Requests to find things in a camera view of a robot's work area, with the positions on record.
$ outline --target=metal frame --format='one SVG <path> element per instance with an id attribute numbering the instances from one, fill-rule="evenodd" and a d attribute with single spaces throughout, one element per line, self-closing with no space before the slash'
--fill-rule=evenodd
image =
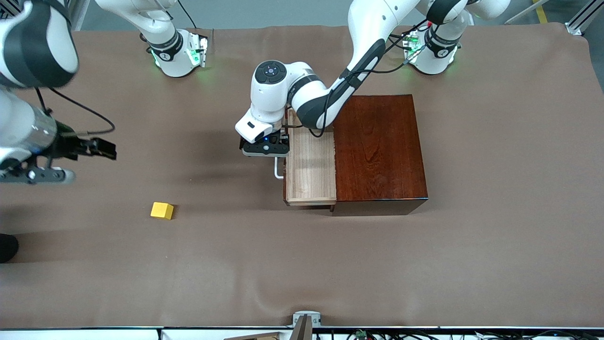
<path id="1" fill-rule="evenodd" d="M 583 35 L 583 32 L 600 13 L 603 5 L 604 0 L 590 0 L 577 15 L 565 24 L 568 32 L 573 35 Z"/>
<path id="2" fill-rule="evenodd" d="M 527 14 L 529 14 L 531 11 L 534 11 L 535 9 L 537 9 L 537 7 L 545 4 L 546 2 L 548 2 L 549 0 L 539 0 L 536 3 L 532 4 L 531 6 L 529 6 L 527 9 L 523 10 L 522 12 L 518 13 L 517 15 L 512 16 L 508 21 L 504 22 L 504 25 L 511 25 L 512 21 L 515 21 Z"/>
<path id="3" fill-rule="evenodd" d="M 517 20 L 535 10 L 537 7 L 545 4 L 549 0 L 539 0 L 536 3 L 529 6 L 527 9 L 511 17 L 504 25 L 510 25 L 513 21 Z M 591 24 L 594 18 L 604 8 L 604 0 L 589 0 L 588 3 L 581 8 L 581 10 L 565 25 L 570 34 L 583 35 L 587 27 Z"/>
<path id="4" fill-rule="evenodd" d="M 0 0 L 0 19 L 17 15 L 20 11 L 18 0 Z"/>

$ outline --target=white robotic arm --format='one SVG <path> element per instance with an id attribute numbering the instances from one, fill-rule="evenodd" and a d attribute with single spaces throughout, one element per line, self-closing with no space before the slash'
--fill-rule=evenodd
<path id="1" fill-rule="evenodd" d="M 78 70 L 64 0 L 26 0 L 15 18 L 0 21 L 0 183 L 69 183 L 73 172 L 52 159 L 78 155 L 115 159 L 115 145 L 83 140 L 11 88 L 62 87 Z M 48 159 L 37 166 L 38 156 Z"/>
<path id="2" fill-rule="evenodd" d="M 236 124 L 237 132 L 247 142 L 242 145 L 243 152 L 247 155 L 277 157 L 287 154 L 287 150 L 280 145 L 276 145 L 275 149 L 272 145 L 269 145 L 269 149 L 266 145 L 259 145 L 263 138 L 280 130 L 287 103 L 306 128 L 322 129 L 330 125 L 384 55 L 390 33 L 419 2 L 354 0 L 348 15 L 353 56 L 342 75 L 329 88 L 304 63 L 285 65 L 270 60 L 260 64 L 252 78 L 252 105 Z M 465 4 L 465 0 L 449 1 L 449 5 L 433 15 L 433 20 L 443 23 L 452 20 Z M 284 153 L 277 153 L 279 148 Z"/>
<path id="3" fill-rule="evenodd" d="M 284 139 L 280 130 L 287 104 L 296 111 L 304 127 L 329 126 L 387 51 L 386 41 L 391 32 L 414 7 L 423 8 L 432 27 L 421 40 L 415 39 L 420 41 L 416 45 L 421 46 L 409 47 L 411 51 L 406 56 L 418 70 L 435 74 L 452 62 L 459 38 L 469 23 L 466 6 L 499 15 L 508 4 L 509 0 L 353 0 L 348 15 L 353 56 L 330 87 L 305 63 L 283 64 L 269 60 L 256 68 L 252 77 L 251 107 L 235 125 L 242 137 L 243 153 L 269 157 L 287 155 L 287 144 L 280 143 Z M 435 27 L 440 26 L 442 29 L 436 34 Z"/>
<path id="4" fill-rule="evenodd" d="M 158 67 L 170 77 L 183 77 L 205 66 L 206 37 L 177 30 L 166 13 L 177 0 L 96 0 L 143 34 Z"/>

